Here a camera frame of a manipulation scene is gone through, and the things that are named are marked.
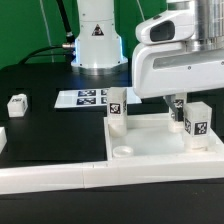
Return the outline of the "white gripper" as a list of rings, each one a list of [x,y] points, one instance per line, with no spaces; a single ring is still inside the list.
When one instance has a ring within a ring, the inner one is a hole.
[[[132,86],[137,96],[165,96],[174,121],[183,120],[184,100],[177,93],[224,87],[224,48],[189,52],[193,36],[190,11],[166,11],[136,27],[139,44],[132,56]]]

